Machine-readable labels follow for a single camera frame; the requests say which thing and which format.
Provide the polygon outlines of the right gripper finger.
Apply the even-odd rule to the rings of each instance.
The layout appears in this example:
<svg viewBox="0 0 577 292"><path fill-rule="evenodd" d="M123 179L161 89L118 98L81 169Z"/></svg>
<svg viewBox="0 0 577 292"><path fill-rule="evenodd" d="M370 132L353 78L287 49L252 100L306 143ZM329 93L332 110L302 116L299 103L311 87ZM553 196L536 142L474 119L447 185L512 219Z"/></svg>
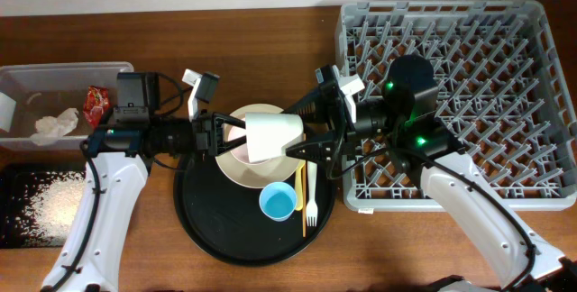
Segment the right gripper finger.
<svg viewBox="0 0 577 292"><path fill-rule="evenodd" d="M342 156L354 156L355 153L356 141L346 140L335 131L308 134L304 141L285 149L285 155L288 157L312 162L340 162Z"/></svg>
<svg viewBox="0 0 577 292"><path fill-rule="evenodd" d="M304 123L334 124L335 96L335 88L317 87L282 113L296 114Z"/></svg>

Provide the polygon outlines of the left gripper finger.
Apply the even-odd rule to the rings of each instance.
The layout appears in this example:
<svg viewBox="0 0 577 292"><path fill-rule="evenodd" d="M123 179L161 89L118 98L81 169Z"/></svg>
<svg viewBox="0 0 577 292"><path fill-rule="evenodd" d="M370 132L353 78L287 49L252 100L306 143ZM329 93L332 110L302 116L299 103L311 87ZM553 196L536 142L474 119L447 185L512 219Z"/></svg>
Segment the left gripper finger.
<svg viewBox="0 0 577 292"><path fill-rule="evenodd" d="M232 151L246 143L246 137L241 136L239 138L233 139L231 141L226 141L223 138L218 138L216 140L215 155L220 156L228 151Z"/></svg>
<svg viewBox="0 0 577 292"><path fill-rule="evenodd" d="M245 128L245 121L228 114L212 113L212 122L215 129L221 129L226 124L241 129Z"/></svg>

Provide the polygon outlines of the white cup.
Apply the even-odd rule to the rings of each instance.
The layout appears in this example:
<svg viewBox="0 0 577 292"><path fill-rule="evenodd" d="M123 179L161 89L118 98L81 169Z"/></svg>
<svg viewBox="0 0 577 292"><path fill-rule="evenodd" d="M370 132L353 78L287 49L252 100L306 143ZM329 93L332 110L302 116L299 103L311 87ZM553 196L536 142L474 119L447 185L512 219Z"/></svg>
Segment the white cup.
<svg viewBox="0 0 577 292"><path fill-rule="evenodd" d="M286 149L302 142L304 126L295 114L247 113L245 137L250 163L286 155Z"/></svg>

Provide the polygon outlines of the red snack wrapper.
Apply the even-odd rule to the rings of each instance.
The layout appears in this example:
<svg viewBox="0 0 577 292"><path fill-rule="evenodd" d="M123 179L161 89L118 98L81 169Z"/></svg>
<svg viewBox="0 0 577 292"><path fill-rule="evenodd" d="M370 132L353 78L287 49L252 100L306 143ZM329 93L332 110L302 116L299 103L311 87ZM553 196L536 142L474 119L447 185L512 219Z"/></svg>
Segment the red snack wrapper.
<svg viewBox="0 0 577 292"><path fill-rule="evenodd" d="M92 128L96 128L110 107L109 91L104 87L90 86L83 105L83 115Z"/></svg>

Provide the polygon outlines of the white napkin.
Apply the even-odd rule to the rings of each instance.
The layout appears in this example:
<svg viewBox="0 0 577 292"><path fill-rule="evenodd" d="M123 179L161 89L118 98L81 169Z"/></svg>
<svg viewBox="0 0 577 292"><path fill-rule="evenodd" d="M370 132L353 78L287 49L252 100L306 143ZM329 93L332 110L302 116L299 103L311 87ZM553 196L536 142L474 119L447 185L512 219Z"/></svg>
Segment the white napkin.
<svg viewBox="0 0 577 292"><path fill-rule="evenodd" d="M36 133L30 139L38 146L53 144L78 126L78 109L68 108L58 117L44 116L35 122Z"/></svg>

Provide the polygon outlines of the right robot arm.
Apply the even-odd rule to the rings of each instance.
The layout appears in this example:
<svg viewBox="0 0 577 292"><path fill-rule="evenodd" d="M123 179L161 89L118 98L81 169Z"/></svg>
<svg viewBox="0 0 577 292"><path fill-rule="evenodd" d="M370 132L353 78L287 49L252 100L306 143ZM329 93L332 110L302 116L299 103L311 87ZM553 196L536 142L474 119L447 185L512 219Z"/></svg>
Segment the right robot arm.
<svg viewBox="0 0 577 292"><path fill-rule="evenodd" d="M503 291L574 291L576 264L531 229L490 187L465 147L435 115L438 85L431 63L417 55L394 59L382 97L347 98L335 66L317 71L322 80L287 113L303 123L324 124L287 148L289 157L315 162L327 178L342 178L366 157L357 143L385 136L382 154L396 171L434 199L463 229L499 279Z"/></svg>

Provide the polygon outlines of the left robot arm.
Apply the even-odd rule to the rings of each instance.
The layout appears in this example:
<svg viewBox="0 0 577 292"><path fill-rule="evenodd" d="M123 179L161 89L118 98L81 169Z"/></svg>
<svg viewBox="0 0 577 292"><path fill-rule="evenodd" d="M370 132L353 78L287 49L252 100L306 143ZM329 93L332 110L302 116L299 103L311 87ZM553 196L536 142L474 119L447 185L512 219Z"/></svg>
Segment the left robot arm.
<svg viewBox="0 0 577 292"><path fill-rule="evenodd" d="M42 290L116 291L129 222L154 158L162 153L215 157L244 143L224 139L225 124L243 127L243 121L197 108L212 99L219 76L185 71L183 79L192 86L186 118L158 112L162 77L159 72L118 74L117 105L80 144L87 161L83 196Z"/></svg>

